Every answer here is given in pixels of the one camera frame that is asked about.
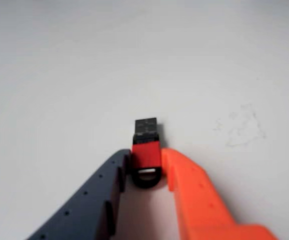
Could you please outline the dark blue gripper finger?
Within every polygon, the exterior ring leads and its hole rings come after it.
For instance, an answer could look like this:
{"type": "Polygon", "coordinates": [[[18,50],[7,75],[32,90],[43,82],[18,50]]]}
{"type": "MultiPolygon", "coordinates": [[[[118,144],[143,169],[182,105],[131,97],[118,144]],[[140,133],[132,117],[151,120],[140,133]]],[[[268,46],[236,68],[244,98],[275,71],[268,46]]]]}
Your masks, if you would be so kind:
{"type": "Polygon", "coordinates": [[[109,240],[114,236],[130,157],[129,149],[114,153],[29,239],[109,240]]]}

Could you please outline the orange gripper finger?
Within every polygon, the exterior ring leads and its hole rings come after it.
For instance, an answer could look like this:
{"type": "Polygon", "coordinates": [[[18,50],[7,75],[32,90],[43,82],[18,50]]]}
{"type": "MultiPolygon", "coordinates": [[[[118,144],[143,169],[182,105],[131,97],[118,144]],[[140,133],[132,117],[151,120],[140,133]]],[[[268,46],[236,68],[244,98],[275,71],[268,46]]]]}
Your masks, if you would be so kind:
{"type": "Polygon", "coordinates": [[[162,170],[174,194],[179,237],[182,240],[275,240],[259,224],[239,224],[232,217],[207,172],[171,149],[161,150],[162,170]]]}

